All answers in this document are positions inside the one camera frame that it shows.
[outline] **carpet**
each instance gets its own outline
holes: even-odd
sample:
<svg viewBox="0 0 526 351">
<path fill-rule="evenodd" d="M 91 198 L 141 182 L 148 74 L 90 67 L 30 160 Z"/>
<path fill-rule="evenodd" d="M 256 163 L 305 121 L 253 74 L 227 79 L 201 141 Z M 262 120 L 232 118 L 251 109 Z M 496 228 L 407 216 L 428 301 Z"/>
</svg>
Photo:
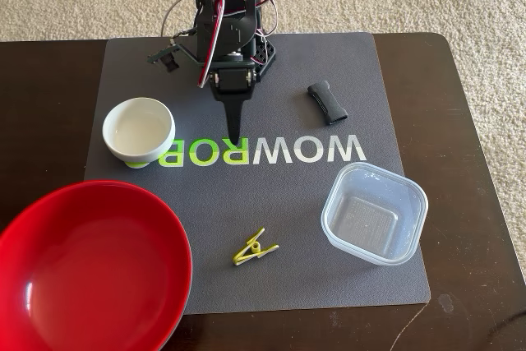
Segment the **carpet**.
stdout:
<svg viewBox="0 0 526 351">
<path fill-rule="evenodd" d="M 0 0 L 0 40 L 158 35 L 173 1 Z M 280 32 L 432 31 L 448 39 L 519 261 L 526 269 L 526 0 L 277 3 Z M 189 27 L 193 12 L 193 1 L 183 1 L 169 18 L 167 31 Z"/>
</svg>

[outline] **clothespin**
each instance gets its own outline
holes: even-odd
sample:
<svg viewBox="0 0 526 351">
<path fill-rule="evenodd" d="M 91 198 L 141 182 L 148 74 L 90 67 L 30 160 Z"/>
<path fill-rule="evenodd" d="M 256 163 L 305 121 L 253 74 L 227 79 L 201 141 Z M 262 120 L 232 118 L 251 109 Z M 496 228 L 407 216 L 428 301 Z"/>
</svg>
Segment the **clothespin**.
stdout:
<svg viewBox="0 0 526 351">
<path fill-rule="evenodd" d="M 233 264 L 235 266 L 239 266 L 242 263 L 251 260 L 255 256 L 261 258 L 269 252 L 278 249 L 279 246 L 277 244 L 273 244 L 267 249 L 261 250 L 261 245 L 257 241 L 257 238 L 259 238 L 263 232 L 265 232 L 265 228 L 261 228 L 260 230 L 258 230 L 254 236 L 247 240 L 247 246 L 242 248 L 236 255 L 233 256 Z M 244 255 L 249 248 L 251 249 L 252 254 Z"/>
</svg>

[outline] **red wire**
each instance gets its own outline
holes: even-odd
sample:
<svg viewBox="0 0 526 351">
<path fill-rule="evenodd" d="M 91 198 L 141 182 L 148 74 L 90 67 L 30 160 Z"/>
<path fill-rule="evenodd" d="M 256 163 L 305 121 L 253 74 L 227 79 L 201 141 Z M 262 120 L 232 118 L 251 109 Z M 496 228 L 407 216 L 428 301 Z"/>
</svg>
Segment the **red wire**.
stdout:
<svg viewBox="0 0 526 351">
<path fill-rule="evenodd" d="M 258 65 L 265 65 L 263 62 L 258 61 L 258 60 L 255 59 L 254 57 L 250 57 L 250 59 L 251 59 L 253 62 L 257 63 Z"/>
<path fill-rule="evenodd" d="M 217 14 L 217 18 L 215 19 L 214 24 L 214 30 L 212 31 L 212 37 L 210 38 L 210 46 L 208 48 L 208 53 L 206 54 L 205 59 L 205 65 L 203 65 L 203 68 L 201 69 L 201 74 L 199 76 L 198 85 L 201 86 L 203 83 L 203 79 L 206 78 L 205 76 L 205 70 L 206 70 L 206 64 L 210 60 L 210 56 L 212 55 L 212 48 L 214 47 L 214 41 L 215 36 L 219 34 L 219 24 L 221 23 L 221 19 L 219 19 L 219 14 L 224 7 L 224 0 L 215 0 L 215 13 Z"/>
</svg>

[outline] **robot mat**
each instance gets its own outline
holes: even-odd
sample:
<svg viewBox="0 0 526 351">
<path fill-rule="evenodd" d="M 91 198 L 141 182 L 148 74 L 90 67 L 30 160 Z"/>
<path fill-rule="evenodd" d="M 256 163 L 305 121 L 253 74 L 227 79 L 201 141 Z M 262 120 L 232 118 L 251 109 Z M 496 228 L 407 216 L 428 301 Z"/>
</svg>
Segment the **robot mat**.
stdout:
<svg viewBox="0 0 526 351">
<path fill-rule="evenodd" d="M 181 42 L 195 48 L 192 37 Z M 420 248 L 401 266 L 374 266 L 334 248 L 321 229 L 325 199 L 349 161 L 403 173 L 372 35 L 274 35 L 272 42 L 276 61 L 243 106 L 242 152 L 226 155 L 223 105 L 207 85 L 196 87 L 195 64 L 178 56 L 180 68 L 167 73 L 147 63 L 165 38 L 110 40 L 85 179 L 133 182 L 177 214 L 193 259 L 186 314 L 426 303 Z M 348 111 L 329 127 L 307 95 L 322 80 Z M 138 96 L 168 106 L 176 142 L 163 163 L 130 169 L 106 148 L 101 130 L 109 110 Z M 336 141 L 352 144 L 350 158 Z M 192 145 L 196 155 L 189 155 Z M 233 255 L 260 227 L 261 248 L 279 249 L 235 266 Z"/>
</svg>

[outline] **red bowl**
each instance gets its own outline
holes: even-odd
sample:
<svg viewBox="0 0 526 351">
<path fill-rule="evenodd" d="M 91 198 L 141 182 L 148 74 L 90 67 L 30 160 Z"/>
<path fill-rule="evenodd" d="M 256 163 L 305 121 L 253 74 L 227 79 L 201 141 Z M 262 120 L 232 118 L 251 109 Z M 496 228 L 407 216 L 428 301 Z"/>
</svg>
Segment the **red bowl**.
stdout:
<svg viewBox="0 0 526 351">
<path fill-rule="evenodd" d="M 187 235 L 157 196 L 125 182 L 72 184 L 0 237 L 0 349 L 157 350 L 190 283 Z"/>
</svg>

